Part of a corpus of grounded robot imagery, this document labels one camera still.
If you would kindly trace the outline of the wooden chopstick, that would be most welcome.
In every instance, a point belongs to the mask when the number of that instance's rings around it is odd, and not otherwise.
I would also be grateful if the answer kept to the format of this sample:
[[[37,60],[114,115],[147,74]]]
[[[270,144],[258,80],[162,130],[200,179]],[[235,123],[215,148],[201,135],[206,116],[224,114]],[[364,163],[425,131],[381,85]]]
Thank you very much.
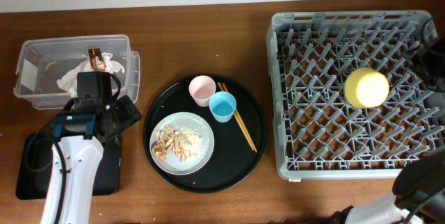
[[[219,88],[222,91],[225,91],[227,93],[229,92],[227,87],[226,87],[226,85],[224,83],[218,82],[217,84],[218,84]],[[238,125],[239,125],[239,127],[241,129],[241,131],[243,132],[243,135],[245,136],[245,139],[248,142],[251,150],[253,152],[257,153],[257,148],[255,147],[255,145],[253,143],[253,140],[252,140],[252,138],[251,138],[251,136],[250,136],[250,134],[249,134],[249,132],[247,130],[247,127],[245,126],[245,123],[244,123],[243,119],[241,118],[241,116],[240,116],[240,114],[238,112],[238,109],[234,109],[234,116],[235,116],[235,119],[236,119],[236,121],[237,121],[237,123],[238,123]]]
[[[253,140],[252,140],[252,138],[247,130],[247,127],[245,126],[245,123],[244,123],[240,113],[238,112],[237,108],[234,109],[234,115],[235,115],[236,121],[237,121],[239,127],[241,128],[241,131],[243,132],[243,135],[245,136],[246,141],[248,142],[250,148],[252,149],[252,151],[257,153],[257,148],[255,147]]]

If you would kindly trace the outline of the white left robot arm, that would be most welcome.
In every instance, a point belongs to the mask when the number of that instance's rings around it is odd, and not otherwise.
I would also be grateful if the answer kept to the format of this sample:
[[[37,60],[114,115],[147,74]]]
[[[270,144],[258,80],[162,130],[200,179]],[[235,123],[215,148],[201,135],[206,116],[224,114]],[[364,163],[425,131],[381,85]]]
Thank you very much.
[[[77,96],[49,123],[52,165],[42,223],[87,223],[97,169],[106,145],[142,115],[108,72],[77,74]]]

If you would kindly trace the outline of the grey round plate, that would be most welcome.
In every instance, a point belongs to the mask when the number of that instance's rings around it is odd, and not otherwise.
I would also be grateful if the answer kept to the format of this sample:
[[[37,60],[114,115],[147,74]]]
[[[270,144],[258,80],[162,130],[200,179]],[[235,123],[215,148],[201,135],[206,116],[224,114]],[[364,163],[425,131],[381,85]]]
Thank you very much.
[[[155,125],[149,138],[149,156],[164,172],[189,175],[201,169],[213,153],[215,138],[204,118],[173,113]]]

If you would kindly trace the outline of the yellow plastic bowl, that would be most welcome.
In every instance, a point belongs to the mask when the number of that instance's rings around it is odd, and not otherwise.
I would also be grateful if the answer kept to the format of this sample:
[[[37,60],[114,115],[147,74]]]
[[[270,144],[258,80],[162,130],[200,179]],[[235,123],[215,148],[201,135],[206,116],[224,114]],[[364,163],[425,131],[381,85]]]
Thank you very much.
[[[380,72],[361,67],[347,77],[344,94],[348,103],[356,108],[377,107],[388,98],[389,82]]]

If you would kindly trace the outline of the food scraps and rice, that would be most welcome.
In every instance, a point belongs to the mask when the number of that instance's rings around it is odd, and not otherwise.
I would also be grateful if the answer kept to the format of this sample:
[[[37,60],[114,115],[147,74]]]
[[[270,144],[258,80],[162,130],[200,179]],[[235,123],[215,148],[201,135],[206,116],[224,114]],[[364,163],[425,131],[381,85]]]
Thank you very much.
[[[170,125],[155,131],[151,152],[160,161],[165,161],[168,154],[179,158],[181,162],[201,159],[207,150],[203,138],[190,127],[174,129]]]

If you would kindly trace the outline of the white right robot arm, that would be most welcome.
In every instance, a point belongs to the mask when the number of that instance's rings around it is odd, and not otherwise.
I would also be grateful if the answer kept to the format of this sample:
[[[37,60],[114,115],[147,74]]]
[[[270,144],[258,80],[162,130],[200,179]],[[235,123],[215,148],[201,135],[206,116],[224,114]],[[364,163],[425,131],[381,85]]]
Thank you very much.
[[[422,40],[425,51],[410,69],[430,91],[444,92],[444,39]],[[362,207],[335,212],[328,223],[443,223],[444,151],[407,165],[397,176],[392,194]]]

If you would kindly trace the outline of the pink plastic cup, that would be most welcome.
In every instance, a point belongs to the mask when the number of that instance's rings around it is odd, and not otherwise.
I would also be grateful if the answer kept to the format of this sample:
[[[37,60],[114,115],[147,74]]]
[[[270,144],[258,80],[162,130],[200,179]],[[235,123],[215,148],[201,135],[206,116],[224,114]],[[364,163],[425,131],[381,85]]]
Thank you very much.
[[[188,91],[198,106],[206,107],[216,92],[216,83],[211,77],[200,75],[191,80]]]

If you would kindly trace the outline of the light blue plastic cup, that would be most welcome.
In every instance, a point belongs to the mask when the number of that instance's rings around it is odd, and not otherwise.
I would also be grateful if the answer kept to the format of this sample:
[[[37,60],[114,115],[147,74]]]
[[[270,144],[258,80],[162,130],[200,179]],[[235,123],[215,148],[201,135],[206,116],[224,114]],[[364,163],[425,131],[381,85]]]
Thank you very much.
[[[217,92],[209,100],[209,109],[218,122],[228,122],[236,110],[236,99],[231,93]]]

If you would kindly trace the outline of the gold brown snack wrapper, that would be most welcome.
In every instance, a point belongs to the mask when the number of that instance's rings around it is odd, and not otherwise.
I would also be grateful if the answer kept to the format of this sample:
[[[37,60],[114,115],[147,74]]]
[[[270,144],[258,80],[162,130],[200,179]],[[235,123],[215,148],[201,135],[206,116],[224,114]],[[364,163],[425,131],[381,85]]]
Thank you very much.
[[[104,72],[106,70],[105,62],[99,48],[89,49],[88,55],[94,71]]]

